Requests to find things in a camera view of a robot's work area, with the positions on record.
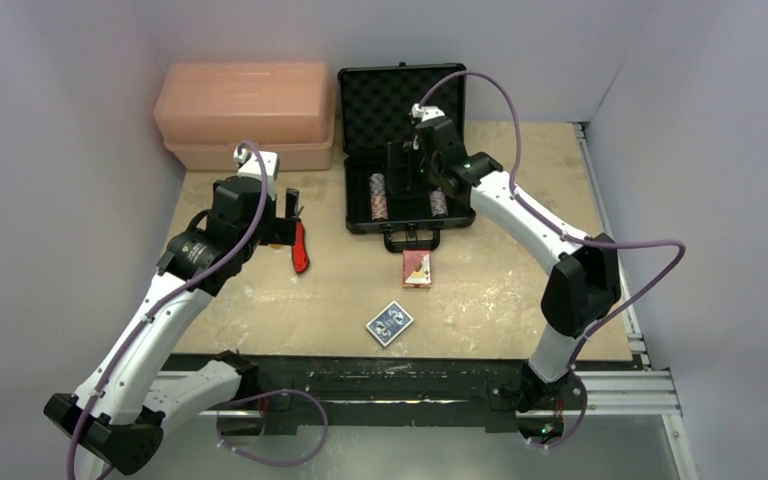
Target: black case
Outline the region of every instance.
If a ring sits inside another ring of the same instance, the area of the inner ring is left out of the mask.
[[[390,142],[413,138],[410,110],[437,81],[466,70],[460,63],[395,67],[344,68],[337,74],[343,117],[343,152],[346,170],[346,228],[354,234],[381,233],[391,252],[406,248],[433,250],[440,244],[440,230],[464,228],[475,221],[475,211],[446,199],[449,216],[433,218],[427,195],[415,198],[387,196],[389,218],[373,221],[369,177],[386,172]],[[442,86],[428,101],[452,119],[463,138],[465,77]],[[386,179],[388,184],[399,179]],[[431,240],[418,240],[417,231],[429,230]],[[404,242],[394,242],[393,232],[406,232]]]

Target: red playing card box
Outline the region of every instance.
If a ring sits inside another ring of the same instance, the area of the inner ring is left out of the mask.
[[[404,288],[431,288],[431,251],[403,250],[402,273]]]

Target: table surface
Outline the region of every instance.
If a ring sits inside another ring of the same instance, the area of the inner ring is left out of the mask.
[[[587,170],[569,124],[522,124],[522,166],[517,182],[568,223],[596,234],[601,222]],[[506,169],[514,162],[508,122],[467,122],[470,152],[485,151]],[[176,352],[226,349],[248,354],[448,358],[526,358],[545,320],[540,298],[546,274],[501,228],[478,216],[466,229],[442,232],[432,253],[433,286],[402,288],[402,257],[384,249],[381,235],[352,235],[345,227],[341,140],[333,166],[319,172],[281,172],[283,191],[298,188],[311,266],[299,276],[288,247],[259,247],[193,322]],[[169,237],[183,231],[211,204],[211,184],[228,172],[188,172]],[[391,301],[415,319],[386,349],[366,323]],[[602,328],[579,357],[629,360],[620,318]]]

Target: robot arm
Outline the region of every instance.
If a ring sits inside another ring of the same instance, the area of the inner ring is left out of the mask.
[[[231,352],[218,355],[163,391],[150,391],[183,333],[225,282],[240,272],[257,245],[295,242],[297,219],[275,214],[277,155],[263,152],[268,198],[254,235],[230,261],[149,318],[158,300],[216,264],[249,229],[262,186],[260,166],[247,161],[249,156],[239,152],[242,165],[237,175],[213,185],[211,209],[196,215],[186,231],[169,241],[140,308],[92,375],[74,393],[55,394],[46,404],[45,415],[70,436],[76,434],[78,418],[87,411],[80,445],[93,455],[84,456],[81,478],[96,478],[102,461],[132,474],[153,456],[164,434],[183,421],[213,405],[259,393],[257,366]],[[294,205],[288,201],[287,208]],[[204,219],[206,226],[199,228]],[[108,372],[110,365],[115,366]],[[102,373],[109,374],[109,380],[97,392]]]
[[[523,365],[517,406],[520,411],[534,408],[563,386],[581,336],[620,299],[616,251],[571,243],[522,208],[514,194],[565,233],[589,238],[518,186],[511,192],[510,175],[492,157],[484,152],[468,155],[454,123],[440,109],[414,105],[411,115],[417,122],[413,148],[421,152],[419,170],[429,188],[440,188],[493,220],[549,275],[541,301],[548,325],[534,355]],[[613,242],[605,234],[595,239]]]

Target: white wall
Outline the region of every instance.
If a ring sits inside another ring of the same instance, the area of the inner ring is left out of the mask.
[[[768,1],[660,2],[589,142],[617,237],[688,244],[638,313],[702,478],[768,478]]]
[[[135,0],[164,61],[463,62],[529,120],[590,120],[654,0]],[[467,114],[507,120],[474,80]]]
[[[42,414],[101,360],[152,273],[182,169],[128,1],[0,1],[0,478],[63,478]]]

